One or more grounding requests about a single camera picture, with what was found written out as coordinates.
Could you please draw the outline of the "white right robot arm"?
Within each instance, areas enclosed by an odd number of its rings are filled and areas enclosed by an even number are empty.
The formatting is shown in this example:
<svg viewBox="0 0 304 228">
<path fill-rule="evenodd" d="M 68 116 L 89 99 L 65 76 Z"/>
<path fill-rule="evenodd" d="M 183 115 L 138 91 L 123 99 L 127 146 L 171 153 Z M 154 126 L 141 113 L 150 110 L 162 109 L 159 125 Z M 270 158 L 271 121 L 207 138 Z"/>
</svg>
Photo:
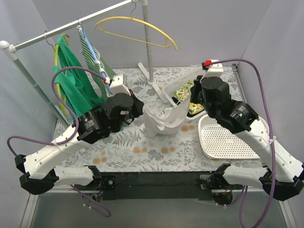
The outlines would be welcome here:
<svg viewBox="0 0 304 228">
<path fill-rule="evenodd" d="M 304 164 L 270 136 L 270 127 L 247 103 L 232 99 L 229 85 L 219 77 L 198 76 L 191 88 L 191 101 L 201 104 L 210 118 L 248 145 L 264 164 L 261 168 L 220 165 L 204 183 L 212 188 L 246 185 L 263 189 L 285 201 L 304 188 Z"/>
</svg>

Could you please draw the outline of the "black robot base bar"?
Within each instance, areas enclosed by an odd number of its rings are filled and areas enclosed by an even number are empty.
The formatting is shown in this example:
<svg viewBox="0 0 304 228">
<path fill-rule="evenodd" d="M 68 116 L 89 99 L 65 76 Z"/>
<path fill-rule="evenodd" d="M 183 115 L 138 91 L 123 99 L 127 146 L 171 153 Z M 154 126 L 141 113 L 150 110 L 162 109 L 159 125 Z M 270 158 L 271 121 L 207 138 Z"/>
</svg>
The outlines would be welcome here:
<svg viewBox="0 0 304 228">
<path fill-rule="evenodd" d="M 102 172 L 104 200 L 199 199 L 212 200 L 212 191 L 224 192 L 212 171 Z"/>
</svg>

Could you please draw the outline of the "yellow plastic hanger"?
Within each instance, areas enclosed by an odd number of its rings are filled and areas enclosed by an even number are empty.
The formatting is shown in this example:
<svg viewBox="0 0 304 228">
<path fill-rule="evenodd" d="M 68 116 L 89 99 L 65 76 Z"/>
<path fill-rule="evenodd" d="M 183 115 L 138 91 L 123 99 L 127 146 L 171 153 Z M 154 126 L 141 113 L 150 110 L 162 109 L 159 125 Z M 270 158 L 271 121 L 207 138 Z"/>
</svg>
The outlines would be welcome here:
<svg viewBox="0 0 304 228">
<path fill-rule="evenodd" d="M 133 15 L 101 19 L 94 24 L 94 30 L 139 43 L 178 50 L 175 40 L 163 29 Z"/>
</svg>

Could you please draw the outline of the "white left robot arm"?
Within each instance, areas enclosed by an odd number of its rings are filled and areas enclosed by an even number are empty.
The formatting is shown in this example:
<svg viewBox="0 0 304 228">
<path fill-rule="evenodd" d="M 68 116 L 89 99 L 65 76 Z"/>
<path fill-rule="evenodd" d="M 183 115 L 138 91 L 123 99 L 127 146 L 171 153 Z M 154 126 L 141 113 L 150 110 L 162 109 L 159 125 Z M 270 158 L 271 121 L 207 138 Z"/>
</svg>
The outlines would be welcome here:
<svg viewBox="0 0 304 228">
<path fill-rule="evenodd" d="M 33 195 L 39 195 L 58 185 L 79 185 L 96 190 L 104 183 L 100 171 L 94 165 L 82 168 L 61 167 L 59 164 L 81 149 L 119 132 L 143 114 L 144 103 L 134 94 L 118 93 L 77 118 L 50 145 L 30 155 L 15 157 L 17 169 L 22 172 L 21 187 Z"/>
</svg>

